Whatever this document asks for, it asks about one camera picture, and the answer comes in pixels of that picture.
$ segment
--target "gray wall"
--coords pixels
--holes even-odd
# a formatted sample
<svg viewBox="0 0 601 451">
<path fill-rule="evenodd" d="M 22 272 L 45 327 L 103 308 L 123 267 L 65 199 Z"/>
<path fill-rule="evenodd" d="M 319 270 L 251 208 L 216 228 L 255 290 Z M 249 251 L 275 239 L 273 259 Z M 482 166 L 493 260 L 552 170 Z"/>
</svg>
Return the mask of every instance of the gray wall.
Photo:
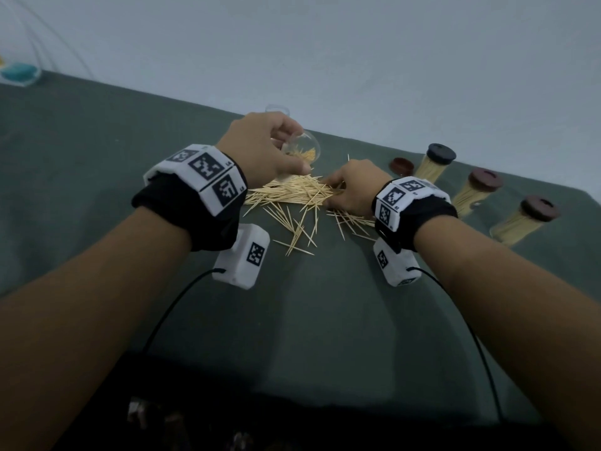
<svg viewBox="0 0 601 451">
<path fill-rule="evenodd" d="M 19 2 L 48 69 L 91 77 L 71 48 L 102 82 L 242 113 L 279 103 L 308 129 L 446 143 L 601 199 L 601 0 Z M 2 6 L 0 53 L 32 60 Z"/>
</svg>

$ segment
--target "blue object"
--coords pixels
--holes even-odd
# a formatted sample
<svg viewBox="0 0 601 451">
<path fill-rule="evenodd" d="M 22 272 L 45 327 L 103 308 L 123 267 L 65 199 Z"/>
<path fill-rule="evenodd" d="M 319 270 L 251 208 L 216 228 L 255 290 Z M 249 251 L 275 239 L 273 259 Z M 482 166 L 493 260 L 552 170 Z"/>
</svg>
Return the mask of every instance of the blue object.
<svg viewBox="0 0 601 451">
<path fill-rule="evenodd" d="M 0 69 L 0 75 L 13 82 L 27 82 L 35 78 L 37 68 L 25 63 L 11 63 Z"/>
</svg>

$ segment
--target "forearm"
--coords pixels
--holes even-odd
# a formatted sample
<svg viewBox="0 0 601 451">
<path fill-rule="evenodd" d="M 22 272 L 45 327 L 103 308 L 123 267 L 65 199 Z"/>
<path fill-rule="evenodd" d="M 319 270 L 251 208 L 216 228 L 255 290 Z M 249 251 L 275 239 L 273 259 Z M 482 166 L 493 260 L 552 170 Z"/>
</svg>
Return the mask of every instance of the forearm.
<svg viewBox="0 0 601 451">
<path fill-rule="evenodd" d="M 89 250 L 0 302 L 2 448 L 48 448 L 126 349 L 190 250 L 139 208 Z"/>
<path fill-rule="evenodd" d="M 451 217 L 415 246 L 496 360 L 549 419 L 583 446 L 601 421 L 601 307 Z"/>
</svg>

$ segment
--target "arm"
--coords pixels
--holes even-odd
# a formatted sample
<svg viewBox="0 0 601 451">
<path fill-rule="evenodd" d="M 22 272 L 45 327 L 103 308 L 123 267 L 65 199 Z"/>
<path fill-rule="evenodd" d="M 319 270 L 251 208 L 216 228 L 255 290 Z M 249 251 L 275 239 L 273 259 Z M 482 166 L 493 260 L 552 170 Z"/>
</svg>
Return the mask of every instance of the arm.
<svg viewBox="0 0 601 451">
<path fill-rule="evenodd" d="M 271 141 L 296 131 L 302 127 L 282 113 L 252 113 L 217 147 L 256 188 L 311 171 Z M 190 249 L 188 231 L 140 207 L 90 249 L 0 301 L 1 449 L 53 445 Z"/>
<path fill-rule="evenodd" d="M 346 190 L 327 205 L 371 215 L 392 177 L 351 160 L 325 182 Z M 439 216 L 414 244 L 500 365 L 571 442 L 601 441 L 601 306 L 564 281 L 473 230 Z"/>
</svg>

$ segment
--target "wristband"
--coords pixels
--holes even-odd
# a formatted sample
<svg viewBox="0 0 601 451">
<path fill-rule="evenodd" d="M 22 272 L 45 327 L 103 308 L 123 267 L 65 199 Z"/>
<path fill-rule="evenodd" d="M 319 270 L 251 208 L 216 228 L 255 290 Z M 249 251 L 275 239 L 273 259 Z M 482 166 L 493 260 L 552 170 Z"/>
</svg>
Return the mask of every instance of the wristband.
<svg viewBox="0 0 601 451">
<path fill-rule="evenodd" d="M 457 217 L 448 194 L 424 179 L 403 177 L 388 182 L 372 201 L 375 229 L 384 241 L 400 253 L 415 250 L 417 230 L 439 215 Z"/>
<path fill-rule="evenodd" d="M 151 168 L 144 182 L 132 206 L 143 205 L 187 230 L 192 251 L 234 245 L 246 178 L 227 155 L 212 146 L 191 145 Z"/>
</svg>

